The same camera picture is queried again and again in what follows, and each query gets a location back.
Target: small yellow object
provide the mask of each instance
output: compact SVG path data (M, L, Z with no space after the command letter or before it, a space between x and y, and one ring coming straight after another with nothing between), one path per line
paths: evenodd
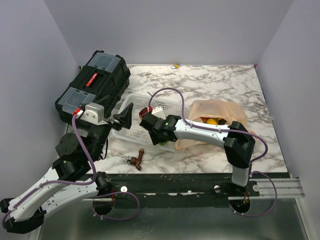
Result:
M215 120L214 118L209 118L205 123L211 124L211 125L218 125L218 121Z
M171 66L171 68L172 68L172 69L177 69L177 68L180 68L180 65L178 65L178 64L173 64L173 65Z

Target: screw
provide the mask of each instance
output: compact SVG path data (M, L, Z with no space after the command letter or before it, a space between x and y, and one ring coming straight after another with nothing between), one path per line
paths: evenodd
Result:
M258 185L253 185L252 186L252 189L253 189L253 191L255 191L255 192L259 192L259 186Z
M128 188L126 186L122 186L120 189L121 192L125 193L128 191Z
M220 191L221 191L221 188L219 185L215 185L213 189L217 194L220 193Z

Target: white plastic basket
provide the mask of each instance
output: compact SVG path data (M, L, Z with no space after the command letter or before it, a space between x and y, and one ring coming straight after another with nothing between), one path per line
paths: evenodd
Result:
M148 106L148 102L150 100L150 96L141 95L131 93L129 94L125 100L123 101L119 113L126 108L130 103L133 103L132 109L132 125L130 129L122 128L120 131L112 130L113 135L116 138L123 139L126 141L134 142L137 144L153 146L150 135L147 130L139 126L141 119L139 117L139 112ZM165 116L168 115L178 115L181 116L182 106L179 102L168 101L160 98L153 98L151 102L152 107L161 106L163 108ZM190 113L190 107L188 105L184 105L184 114L187 118ZM164 146L156 145L156 148L175 152L175 143L168 142Z

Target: black toolbox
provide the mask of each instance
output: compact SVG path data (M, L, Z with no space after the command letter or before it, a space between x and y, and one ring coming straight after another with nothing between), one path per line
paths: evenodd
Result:
M69 87L55 101L60 119L71 124L72 114L80 104L96 102L106 96L104 117L109 118L111 111L129 86L130 70L125 60L119 55L104 51L95 51L90 60L82 67ZM77 120L77 127L88 130L91 123Z

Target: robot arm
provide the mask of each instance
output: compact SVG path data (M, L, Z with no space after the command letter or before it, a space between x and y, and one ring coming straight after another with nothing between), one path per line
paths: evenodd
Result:
M90 103L78 111L79 117L91 116L95 120L96 118L92 116L95 114L100 116L94 110L97 106L102 109L100 114L103 114L103 106ZM122 127L128 129L131 127L132 109L133 104L130 104L120 114L113 115L113 120L99 117L99 124L90 127L87 137L81 137L94 162L100 159L103 147L106 142L108 143L111 128L120 130ZM31 232L43 224L45 217L66 205L111 193L111 182L105 172L97 172L94 182L91 179L78 181L91 169L91 166L74 133L69 132L62 136L55 149L59 158L38 182L20 196L14 199L5 198L0 202L1 211L8 216L7 221L2 222L7 232L19 234ZM77 185L68 184L72 182L76 182Z
M223 130L240 130L246 128L234 121L231 125L209 125L196 123L200 129L186 124L180 116L169 115L166 119L152 115L144 115L140 126L145 128L154 145L166 141L175 142L178 139L189 139L216 145L225 150L228 162L232 165L232 183L245 187L249 180L250 160L256 141L252 136Z

